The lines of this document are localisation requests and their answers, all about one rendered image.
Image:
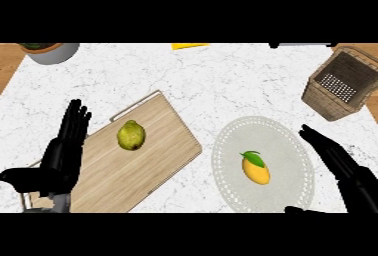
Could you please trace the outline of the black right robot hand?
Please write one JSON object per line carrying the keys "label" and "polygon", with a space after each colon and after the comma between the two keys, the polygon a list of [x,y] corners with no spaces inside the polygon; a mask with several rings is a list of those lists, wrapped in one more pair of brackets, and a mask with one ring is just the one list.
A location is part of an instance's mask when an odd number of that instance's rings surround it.
{"label": "black right robot hand", "polygon": [[358,164],[341,145],[310,126],[299,131],[334,174],[346,209],[353,214],[378,213],[378,177]]}

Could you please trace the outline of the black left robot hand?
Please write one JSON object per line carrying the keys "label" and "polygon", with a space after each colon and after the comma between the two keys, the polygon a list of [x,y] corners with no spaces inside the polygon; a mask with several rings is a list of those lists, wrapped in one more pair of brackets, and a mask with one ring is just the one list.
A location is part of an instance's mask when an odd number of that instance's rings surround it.
{"label": "black left robot hand", "polygon": [[9,183],[20,193],[39,192],[42,197],[71,193],[80,176],[90,118],[92,113],[82,100],[73,99],[58,137],[49,142],[40,166],[11,168],[0,173],[0,181]]}

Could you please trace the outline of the round white placemat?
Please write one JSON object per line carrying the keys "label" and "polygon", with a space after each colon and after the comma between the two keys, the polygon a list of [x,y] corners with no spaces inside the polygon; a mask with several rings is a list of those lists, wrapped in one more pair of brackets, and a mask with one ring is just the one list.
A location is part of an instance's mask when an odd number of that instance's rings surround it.
{"label": "round white placemat", "polygon": [[[271,173],[266,185],[243,170],[243,153],[257,151]],[[315,171],[297,135],[275,120],[247,116],[234,120],[217,136],[213,174],[222,197],[235,212],[282,213],[287,206],[309,209]]]}

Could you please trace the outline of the yellow lemon with green leaf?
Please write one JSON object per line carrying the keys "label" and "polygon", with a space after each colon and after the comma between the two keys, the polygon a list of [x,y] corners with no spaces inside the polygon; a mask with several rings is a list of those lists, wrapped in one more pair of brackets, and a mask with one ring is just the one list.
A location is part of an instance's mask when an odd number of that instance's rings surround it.
{"label": "yellow lemon with green leaf", "polygon": [[245,151],[243,154],[243,170],[248,179],[259,185],[271,182],[271,172],[268,165],[257,151]]}

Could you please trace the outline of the brown wicker basket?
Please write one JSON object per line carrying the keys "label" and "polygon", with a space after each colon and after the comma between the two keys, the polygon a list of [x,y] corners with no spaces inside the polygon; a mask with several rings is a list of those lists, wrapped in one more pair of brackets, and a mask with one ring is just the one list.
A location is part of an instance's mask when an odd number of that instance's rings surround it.
{"label": "brown wicker basket", "polygon": [[341,46],[309,77],[302,100],[328,121],[337,121],[361,111],[377,90],[378,59]]}

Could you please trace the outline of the wooden cutting board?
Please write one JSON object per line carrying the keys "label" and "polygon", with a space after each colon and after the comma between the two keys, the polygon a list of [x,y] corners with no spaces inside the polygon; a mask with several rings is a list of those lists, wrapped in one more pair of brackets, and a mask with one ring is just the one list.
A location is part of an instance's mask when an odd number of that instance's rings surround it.
{"label": "wooden cutting board", "polygon": [[[117,140],[117,132],[130,120],[147,131],[145,143],[135,151],[123,149]],[[129,212],[201,152],[201,144],[164,94],[154,92],[87,136],[71,211]]]}

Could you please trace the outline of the green pear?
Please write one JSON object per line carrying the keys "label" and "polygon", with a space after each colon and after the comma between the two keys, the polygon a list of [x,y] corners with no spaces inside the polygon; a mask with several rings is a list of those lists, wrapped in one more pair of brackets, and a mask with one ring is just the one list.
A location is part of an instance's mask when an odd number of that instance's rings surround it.
{"label": "green pear", "polygon": [[135,120],[129,120],[117,133],[120,147],[130,151],[138,150],[145,143],[145,138],[145,128]]}

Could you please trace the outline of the grey plant pot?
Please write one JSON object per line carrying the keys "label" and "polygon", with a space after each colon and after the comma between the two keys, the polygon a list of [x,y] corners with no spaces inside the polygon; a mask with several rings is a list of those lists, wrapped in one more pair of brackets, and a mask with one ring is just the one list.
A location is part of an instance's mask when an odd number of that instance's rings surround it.
{"label": "grey plant pot", "polygon": [[55,43],[45,49],[27,49],[21,47],[30,58],[42,65],[54,65],[65,62],[77,53],[79,43]]}

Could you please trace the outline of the dark and pale appliance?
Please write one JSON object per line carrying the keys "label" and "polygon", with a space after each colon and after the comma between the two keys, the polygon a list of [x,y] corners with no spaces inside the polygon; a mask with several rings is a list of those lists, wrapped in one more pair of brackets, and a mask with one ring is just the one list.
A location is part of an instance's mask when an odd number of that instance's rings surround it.
{"label": "dark and pale appliance", "polygon": [[338,43],[269,43],[269,46],[272,49],[276,49],[281,46],[315,46],[315,45],[324,45],[327,47],[336,47]]}

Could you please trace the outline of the yellow flat object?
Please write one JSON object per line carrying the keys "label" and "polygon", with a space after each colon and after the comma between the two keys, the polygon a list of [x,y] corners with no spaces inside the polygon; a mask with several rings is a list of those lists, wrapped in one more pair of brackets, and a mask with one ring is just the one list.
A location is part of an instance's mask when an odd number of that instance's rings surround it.
{"label": "yellow flat object", "polygon": [[201,46],[210,46],[210,43],[173,43],[172,49],[180,50],[180,49],[188,49],[194,47],[201,47]]}

